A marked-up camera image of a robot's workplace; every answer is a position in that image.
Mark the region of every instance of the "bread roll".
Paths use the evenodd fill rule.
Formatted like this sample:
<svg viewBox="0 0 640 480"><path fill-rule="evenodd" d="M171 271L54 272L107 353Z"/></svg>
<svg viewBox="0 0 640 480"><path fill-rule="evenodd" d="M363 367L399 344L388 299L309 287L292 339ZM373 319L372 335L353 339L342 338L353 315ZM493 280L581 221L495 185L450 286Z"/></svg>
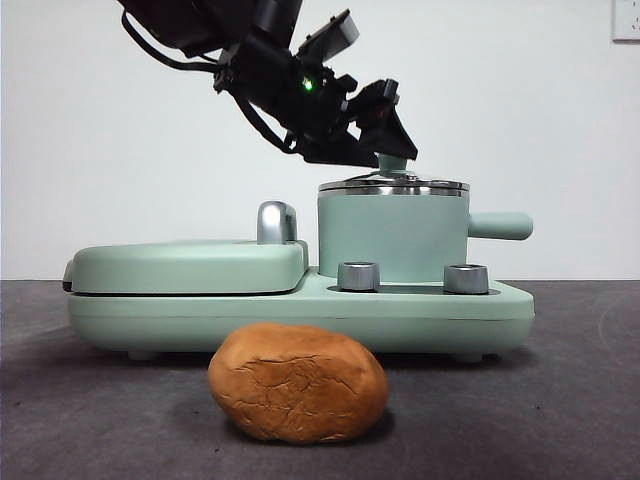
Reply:
<svg viewBox="0 0 640 480"><path fill-rule="evenodd" d="M232 332L211 359L208 381L220 407L249 435L300 444L363 434L388 396L384 370L360 343L277 323Z"/></svg>

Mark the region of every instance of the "green led light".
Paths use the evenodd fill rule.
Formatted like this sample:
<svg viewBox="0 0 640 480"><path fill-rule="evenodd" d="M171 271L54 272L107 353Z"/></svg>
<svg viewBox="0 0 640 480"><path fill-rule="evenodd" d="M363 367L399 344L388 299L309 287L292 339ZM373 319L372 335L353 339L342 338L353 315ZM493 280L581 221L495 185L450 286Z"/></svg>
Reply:
<svg viewBox="0 0 640 480"><path fill-rule="evenodd" d="M307 92L310 92L315 87L315 85L313 84L313 80L311 80L309 77L304 77L302 79L302 86Z"/></svg>

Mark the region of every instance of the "lid knob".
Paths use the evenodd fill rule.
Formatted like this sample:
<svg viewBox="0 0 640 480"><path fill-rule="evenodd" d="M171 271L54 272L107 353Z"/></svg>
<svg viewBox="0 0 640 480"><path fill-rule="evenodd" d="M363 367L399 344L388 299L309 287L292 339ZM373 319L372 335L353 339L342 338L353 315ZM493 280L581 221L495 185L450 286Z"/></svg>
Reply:
<svg viewBox="0 0 640 480"><path fill-rule="evenodd" d="M382 171L406 170L407 159L381 153L378 155L378 168Z"/></svg>
<svg viewBox="0 0 640 480"><path fill-rule="evenodd" d="M338 288L351 292L372 292L380 288L380 268L375 262L338 264Z"/></svg>

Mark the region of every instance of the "pot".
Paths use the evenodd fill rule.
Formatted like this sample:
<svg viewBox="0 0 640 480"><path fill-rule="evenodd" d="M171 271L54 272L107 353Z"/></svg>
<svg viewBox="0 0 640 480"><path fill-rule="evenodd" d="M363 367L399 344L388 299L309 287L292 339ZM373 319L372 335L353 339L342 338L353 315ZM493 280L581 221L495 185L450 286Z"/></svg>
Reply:
<svg viewBox="0 0 640 480"><path fill-rule="evenodd" d="M469 185L422 179L406 160L380 156L380 170L319 188L320 275L341 262L376 262L383 282L441 282L467 263L467 238L524 240L525 213L469 214Z"/></svg>

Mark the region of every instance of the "silver knob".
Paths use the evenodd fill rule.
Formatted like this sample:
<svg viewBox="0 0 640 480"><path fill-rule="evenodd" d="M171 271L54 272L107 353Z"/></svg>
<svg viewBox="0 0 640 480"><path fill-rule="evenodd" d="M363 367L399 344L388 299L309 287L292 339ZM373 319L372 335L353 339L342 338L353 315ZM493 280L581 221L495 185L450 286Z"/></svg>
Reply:
<svg viewBox="0 0 640 480"><path fill-rule="evenodd" d="M463 295L489 293L489 278L484 265L444 267L444 290Z"/></svg>
<svg viewBox="0 0 640 480"><path fill-rule="evenodd" d="M258 209L258 245L297 240L296 211L284 202L264 202Z"/></svg>
<svg viewBox="0 0 640 480"><path fill-rule="evenodd" d="M380 268L375 262L342 262L338 265L338 288L370 292L380 288Z"/></svg>

